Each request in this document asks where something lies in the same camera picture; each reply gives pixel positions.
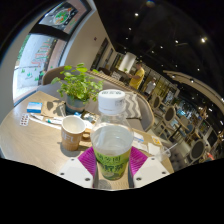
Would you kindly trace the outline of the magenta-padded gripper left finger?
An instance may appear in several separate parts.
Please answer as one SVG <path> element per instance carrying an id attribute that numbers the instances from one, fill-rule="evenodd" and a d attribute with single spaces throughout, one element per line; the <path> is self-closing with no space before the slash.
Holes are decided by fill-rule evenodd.
<path id="1" fill-rule="evenodd" d="M 94 187 L 96 174 L 97 161 L 92 147 L 78 157 L 70 158 L 57 173 L 59 177 L 84 188 Z"/>

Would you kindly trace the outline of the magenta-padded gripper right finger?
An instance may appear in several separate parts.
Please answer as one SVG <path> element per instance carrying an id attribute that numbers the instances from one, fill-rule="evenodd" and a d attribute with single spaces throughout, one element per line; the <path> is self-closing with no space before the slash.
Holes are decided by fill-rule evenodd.
<path id="1" fill-rule="evenodd" d="M 131 148 L 128 168 L 130 188 L 140 188 L 169 175 L 168 170 L 155 157 L 147 157 L 135 147 Z"/>

